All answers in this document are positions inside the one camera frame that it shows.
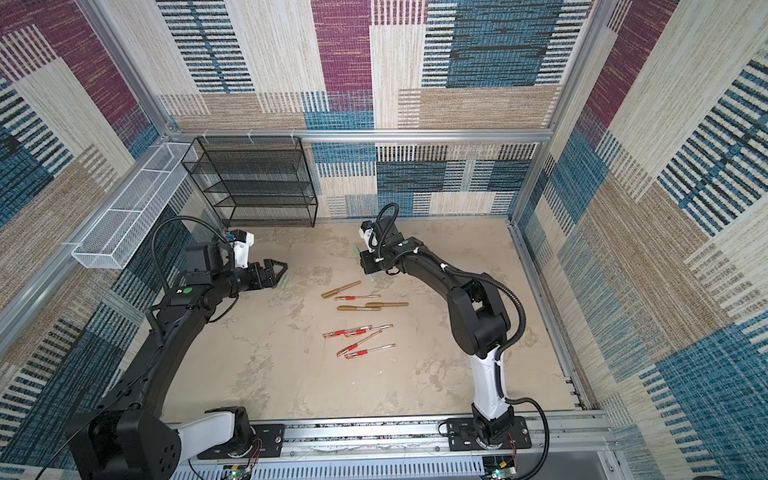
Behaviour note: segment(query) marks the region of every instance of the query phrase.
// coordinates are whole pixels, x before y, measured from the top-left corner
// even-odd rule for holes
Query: black robotic arm
[[[184,355],[222,300],[237,299],[248,290],[275,287],[288,267],[275,260],[264,260],[264,267],[248,263],[247,247],[249,241],[253,243],[253,236],[249,238],[241,230],[232,234],[235,247],[245,246],[245,260],[238,266],[234,250],[227,245],[230,259],[225,265],[221,242],[188,247],[186,282],[167,291],[160,304],[147,311],[151,335],[125,374],[95,412],[77,414],[65,426],[82,478],[165,480],[174,473],[179,461],[200,453],[199,445],[213,446],[207,445],[205,439],[201,441],[200,435],[189,435],[190,442],[183,442],[183,429],[172,429],[160,420],[167,391]],[[282,268],[276,273],[275,266]],[[245,454],[253,445],[245,409],[227,407],[206,413],[216,416],[216,412],[219,422],[213,430],[209,426],[204,431],[223,432],[222,442],[227,440],[222,445],[225,454]]]
[[[393,213],[385,217],[389,209]],[[396,273],[389,271],[397,269],[420,279],[446,300],[453,339],[464,353],[472,356],[470,364],[475,380],[473,426],[481,447],[497,449],[506,440],[515,422],[513,405],[530,402],[536,407],[545,425],[545,448],[536,468],[521,478],[532,477],[543,465],[549,448],[546,417],[532,399],[507,398],[502,364],[502,353],[525,332],[525,311],[520,300],[487,273],[459,270],[435,255],[421,240],[406,239],[395,225],[398,212],[397,204],[388,204],[376,220],[363,222],[360,226],[360,236],[369,247],[360,253],[363,271],[384,271],[394,275]],[[518,328],[509,339],[510,319],[499,290],[512,301],[518,314]]]

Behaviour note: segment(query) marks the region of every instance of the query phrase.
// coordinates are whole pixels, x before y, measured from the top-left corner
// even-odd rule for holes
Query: beige floor surface
[[[528,328],[505,353],[508,393],[533,397],[547,410],[573,409],[505,222],[399,220],[398,228],[458,268],[487,271],[517,293]],[[357,229],[357,223],[250,229],[256,237],[250,261],[287,262],[289,281],[284,290],[242,294],[227,317],[205,327],[170,387],[164,421],[185,422],[205,409],[233,405],[245,406],[251,419],[469,412],[469,360],[453,340],[445,301],[408,275],[363,274],[354,247],[363,247]],[[340,312],[336,307],[341,302],[320,297],[356,280],[362,283],[345,294],[380,293],[381,301],[407,301],[410,306]],[[514,330],[515,309],[505,303]],[[322,336],[335,329],[386,323],[395,326],[367,346],[397,347],[357,359],[336,357],[353,339]]]

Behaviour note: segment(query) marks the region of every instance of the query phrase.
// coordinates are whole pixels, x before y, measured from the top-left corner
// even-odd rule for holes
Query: wire shelf tier
[[[85,268],[125,268],[187,176],[182,159],[192,161],[193,157],[197,152],[189,144],[166,143],[158,148],[72,256]]]
[[[182,162],[226,227],[314,227],[317,195],[301,140],[198,137]]]

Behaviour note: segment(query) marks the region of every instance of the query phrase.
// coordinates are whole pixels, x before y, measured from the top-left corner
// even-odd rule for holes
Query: blue striped pattern
[[[175,212],[167,207],[158,222],[173,215]],[[172,223],[158,236],[162,238],[157,242],[157,256],[164,272],[170,273],[173,266],[177,271],[183,268],[184,248],[194,243],[187,228],[181,222]],[[160,279],[151,265],[148,243],[147,239],[141,244],[112,286],[114,292],[140,310],[151,305],[161,289]],[[71,345],[74,340],[71,331],[59,329],[59,332],[57,342],[69,339]],[[63,361],[53,350],[37,352],[34,368],[53,376],[34,407],[22,409],[26,417],[0,454],[0,462],[44,465],[60,445],[64,424],[73,413],[91,411],[98,404],[136,332],[133,321],[100,303]],[[53,466],[74,468],[74,463],[67,454],[61,455]]]
[[[551,185],[574,223],[579,221],[607,174],[608,167],[575,128],[551,177]]]
[[[373,143],[314,143],[312,156],[316,164],[339,162],[376,162],[376,144]]]
[[[704,440],[718,468],[733,480],[765,478],[768,472],[768,362],[760,345],[742,333],[759,321],[729,325],[657,363],[694,430],[684,441]],[[694,445],[684,453],[698,458],[700,450]]]
[[[48,125],[29,107],[12,85],[0,75],[0,126],[33,156],[51,175],[56,176],[74,156]]]
[[[445,0],[429,0],[424,39],[422,87],[444,88],[453,45],[456,4]]]
[[[310,130],[370,130],[373,129],[373,110],[305,111],[304,121]]]
[[[512,192],[520,190],[531,165],[529,161],[498,161],[488,179],[488,191]]]
[[[442,192],[448,162],[379,162],[376,183],[382,192]]]
[[[459,0],[447,88],[536,82],[562,0]]]
[[[400,217],[413,217],[413,192],[379,192],[379,209],[392,202],[400,207]]]
[[[19,145],[16,137],[0,127],[0,226],[9,222],[51,181],[53,175]]]
[[[254,91],[223,0],[155,0],[201,93]]]
[[[595,257],[604,255],[607,247],[598,246],[598,251],[593,251],[581,228],[579,225],[571,231],[558,259],[605,362],[620,382],[653,362],[624,311],[621,298],[610,286],[617,282],[616,276],[622,276],[619,283],[626,283],[626,278],[610,259],[596,261]]]
[[[565,66],[576,46],[581,27],[587,20],[590,4],[591,0],[563,2],[547,51],[541,60],[536,85],[556,85],[562,82]]]
[[[752,60],[658,177],[710,236],[768,191],[768,57]]]
[[[655,458],[648,450],[640,429],[631,425],[615,429],[616,440],[621,445],[621,451],[627,456],[627,462],[632,467],[632,474],[638,480],[664,480]]]
[[[525,227],[525,244],[533,254],[533,261],[539,273],[552,256],[552,248],[547,241],[547,234],[542,230],[538,218],[534,215]]]

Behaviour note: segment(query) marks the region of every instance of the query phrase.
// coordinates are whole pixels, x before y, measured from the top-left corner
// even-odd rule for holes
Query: aluminum rail
[[[548,128],[498,128],[463,130],[306,130],[284,128],[279,130],[199,130],[171,132],[170,141],[191,142],[197,137],[300,137],[309,142],[494,142],[494,143],[541,143],[552,137]]]

